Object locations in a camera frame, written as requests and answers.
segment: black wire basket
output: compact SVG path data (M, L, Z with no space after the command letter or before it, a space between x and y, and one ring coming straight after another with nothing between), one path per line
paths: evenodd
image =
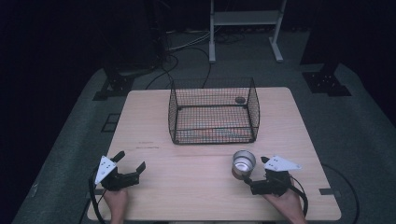
M168 125L178 145L252 143L260 124L253 78L174 79Z

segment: wire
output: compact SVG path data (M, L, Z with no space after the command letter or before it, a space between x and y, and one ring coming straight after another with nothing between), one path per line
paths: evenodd
M91 199L87 199L87 202L84 205L84 209L82 210L81 216L79 217L79 222L78 224L82 223L82 219L84 218L84 215L87 211L88 206L90 205Z
M358 219L359 219L359 215L361 214L361 206L360 206L360 202L359 202L359 198L358 198L358 194L356 193L356 190L353 188L352 184L347 180L347 178L343 174L341 174L341 172L339 172L338 170L332 168L330 165L328 165L326 163L321 163L321 165L333 170L334 172L336 172L349 185L350 189L352 190L353 196L355 197L355 203L356 203L356 214L355 214L355 218L353 219L352 223L357 223Z
M103 199L103 196L105 196L105 193L106 193L106 191L107 191L107 189L105 189L105 190L103 191L103 194L102 194L102 196L100 197L100 199L99 199L98 203L100 203L100 201L102 201L102 199Z
M216 30L215 30L215 34L222 28L222 26L219 26ZM231 45L234 44L236 42L242 41L245 39L245 36L243 34L240 34L241 37L237 37L236 35L227 35L227 34L220 34L220 35L216 35L216 43L218 44L223 44L223 45ZM187 44L178 46L178 47L174 47L174 48L168 48L169 51L175 51L175 50L179 50L179 49L184 49L193 45L196 45L200 42L203 42L205 40L207 40L210 37L210 32L207 32L206 34L188 42Z
M91 201L92 201L93 211L95 212L96 216L98 217L98 221L102 224L106 224L105 221L103 220L102 216L100 215L98 202L96 201L95 193L94 193L96 186L93 184L93 175L98 171L98 169L99 169L99 165L95 169L93 169L91 176L88 179L88 187L90 189L90 197L91 197Z
M198 48L184 48L184 49L195 49L195 50L201 51L206 56L207 61L209 62L209 55L203 49L198 49ZM202 89L205 87L205 84L206 84L207 80L209 79L209 75L210 75L210 72L212 70L212 64L211 63L208 63L208 64L209 64L209 68L208 68L208 71L207 71L207 74L206 74L206 77L205 77L204 84L201 87Z
M177 58L176 56L174 56L174 55L171 55L171 54L170 54L169 56L170 56L170 57L173 57L174 59L176 59L175 65L172 66L172 68L169 69L169 70L164 70L165 72L159 74L159 75L156 76L154 79L152 79L152 80L150 81L150 83L147 85L147 87L145 88L145 90L148 90L148 89L149 89L149 86L150 86L155 80L157 80L159 77L161 77L161 76L163 76L163 75L168 75L168 77L172 78L172 77L169 75L169 72L172 71L172 70L174 70L174 69L177 67L177 65L178 65L178 58Z
M300 182L299 182L296 178L294 178L292 175L290 176L290 178L293 179L295 182L297 182L297 184L300 185L300 188L301 188L301 190L303 191L303 193L305 193L305 190L304 190L304 188L303 188L303 185L301 185Z
M303 199L303 202L304 202L303 213L304 213L304 216L306 217L306 214L308 213L308 198L306 197L306 194L304 193L303 186L301 186L300 183L292 176L290 176L290 177L297 181L297 183L303 189L303 192L301 192L299 189L297 189L293 185L286 184L285 182L283 182L283 181L281 181L281 180L279 180L277 178L274 178L274 177L268 176L268 175L267 175L267 177L269 177L270 179L275 180L276 182L278 182L279 184L283 185L284 187L293 190L295 193L297 193Z
M235 1L235 2L233 3L233 9L232 9L232 11L235 9L235 6L236 6L236 3L237 3L237 2L238 2L238 1ZM227 7L224 9L225 12L228 11L228 7L230 6L230 3L231 3L231 0L228 1ZM216 33L217 31L219 31L219 30L221 29L221 27L222 27L222 26L219 26L219 27L215 30L214 33ZM184 49L184 48L186 48L186 47L189 47L189 46L198 44L199 42L202 42L202 41L208 39L209 37L210 37L210 32L207 32L205 35L203 35L203 36L201 36L201 37L198 37L198 38L192 40L191 42L189 42L189 43L187 43L187 44L184 44L184 45L181 45L181 46L178 46L178 47L174 47L174 48L168 48L168 50L172 51L172 50Z

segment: floor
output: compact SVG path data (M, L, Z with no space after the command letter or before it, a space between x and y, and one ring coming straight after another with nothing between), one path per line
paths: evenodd
M310 91L302 72L318 71L321 64L300 65L309 32L280 33L283 63L274 58L268 43L271 34L218 39L217 61L212 64L204 41L172 53L163 68L172 78L253 77L257 87L288 87L337 192L342 217L335 223L353 223L357 215L357 223L392 223L396 219L395 127L359 77L342 64L335 75L351 96L330 97ZM200 35L169 34L168 43L174 48ZM169 78L160 76L162 73L160 67L136 78L132 89L169 89ZM113 132L103 132L104 124L110 114L121 113L125 101L123 96L94 101L105 81L103 69L92 74L13 223L96 223L85 215L88 178L111 143Z

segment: metal cup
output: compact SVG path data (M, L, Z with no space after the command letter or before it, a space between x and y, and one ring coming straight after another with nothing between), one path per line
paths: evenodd
M249 177L256 165L254 155L246 150L240 150L233 154L233 175L237 179L243 179L243 175Z

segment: human arm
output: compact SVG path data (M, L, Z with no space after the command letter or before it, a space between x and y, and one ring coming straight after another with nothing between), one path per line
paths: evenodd
M120 189L118 191L107 190L104 198L110 208L110 224L122 224L128 206L128 189Z
M299 195L288 189L282 196L273 194L262 195L291 224L306 224Z

